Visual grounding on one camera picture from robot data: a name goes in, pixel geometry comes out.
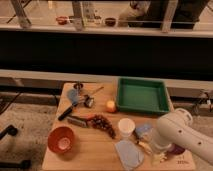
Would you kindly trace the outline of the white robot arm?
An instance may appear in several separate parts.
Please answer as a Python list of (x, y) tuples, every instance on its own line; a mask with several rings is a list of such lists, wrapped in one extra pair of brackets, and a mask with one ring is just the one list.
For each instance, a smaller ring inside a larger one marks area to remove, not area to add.
[(192, 123), (192, 115), (183, 108), (159, 117), (149, 142), (153, 152), (165, 152), (176, 144), (213, 165), (213, 138), (192, 129)]

